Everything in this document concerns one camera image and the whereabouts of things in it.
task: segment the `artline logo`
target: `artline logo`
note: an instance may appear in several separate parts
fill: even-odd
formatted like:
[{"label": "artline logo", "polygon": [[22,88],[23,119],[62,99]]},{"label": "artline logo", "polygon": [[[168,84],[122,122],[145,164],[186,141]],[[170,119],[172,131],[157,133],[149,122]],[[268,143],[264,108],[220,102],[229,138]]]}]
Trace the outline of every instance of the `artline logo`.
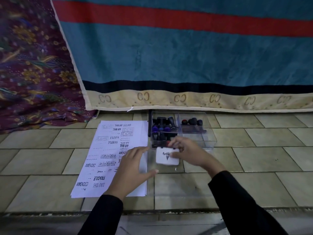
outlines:
[{"label": "artline logo", "polygon": [[166,155],[166,160],[168,160],[168,158],[170,157],[170,153],[162,153],[163,155]]}]

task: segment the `stack of paper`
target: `stack of paper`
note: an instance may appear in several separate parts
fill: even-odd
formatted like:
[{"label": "stack of paper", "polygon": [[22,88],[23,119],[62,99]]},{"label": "stack of paper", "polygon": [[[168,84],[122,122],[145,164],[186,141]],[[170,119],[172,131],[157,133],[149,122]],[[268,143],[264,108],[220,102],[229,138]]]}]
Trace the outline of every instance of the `stack of paper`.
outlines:
[{"label": "stack of paper", "polygon": [[[147,121],[101,121],[78,179],[72,198],[100,197],[109,187],[127,150],[148,144]],[[147,152],[139,165],[141,173],[147,172]],[[145,196],[144,182],[128,196]]]}]

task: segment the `black sleeve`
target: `black sleeve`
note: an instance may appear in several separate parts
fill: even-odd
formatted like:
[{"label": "black sleeve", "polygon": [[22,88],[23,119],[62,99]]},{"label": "black sleeve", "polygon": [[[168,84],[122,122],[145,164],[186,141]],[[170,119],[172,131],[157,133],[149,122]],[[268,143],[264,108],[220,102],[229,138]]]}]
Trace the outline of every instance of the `black sleeve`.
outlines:
[{"label": "black sleeve", "polygon": [[231,235],[287,234],[281,225],[228,172],[216,174],[209,187]]},{"label": "black sleeve", "polygon": [[78,235],[115,234],[123,212],[123,202],[111,195],[102,195],[92,209]]}]

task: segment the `hand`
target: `hand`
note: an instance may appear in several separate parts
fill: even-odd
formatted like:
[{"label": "hand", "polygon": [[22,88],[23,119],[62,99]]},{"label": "hand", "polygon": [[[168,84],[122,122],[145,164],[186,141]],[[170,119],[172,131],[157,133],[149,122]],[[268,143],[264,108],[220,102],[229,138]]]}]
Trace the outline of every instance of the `hand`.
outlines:
[{"label": "hand", "polygon": [[178,148],[179,152],[170,153],[172,158],[180,158],[186,162],[200,166],[213,178],[217,173],[226,170],[214,156],[203,150],[195,141],[176,136],[168,147]]},{"label": "hand", "polygon": [[139,173],[140,159],[148,149],[149,147],[136,147],[127,151],[104,194],[113,195],[123,201],[129,193],[159,172],[158,170],[151,170],[145,174]]}]

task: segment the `tiled floor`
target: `tiled floor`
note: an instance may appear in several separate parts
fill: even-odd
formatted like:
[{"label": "tiled floor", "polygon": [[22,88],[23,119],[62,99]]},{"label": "tiled floor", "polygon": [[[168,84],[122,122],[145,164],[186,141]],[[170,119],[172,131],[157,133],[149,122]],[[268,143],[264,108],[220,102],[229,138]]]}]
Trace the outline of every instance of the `tiled floor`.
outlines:
[{"label": "tiled floor", "polygon": [[[70,193],[101,120],[147,120],[147,114],[100,114],[88,123],[0,135],[0,212],[91,210],[97,198]],[[209,114],[214,156],[263,207],[313,207],[313,114]],[[160,173],[148,196],[126,210],[216,209],[208,174],[181,161]]]}]

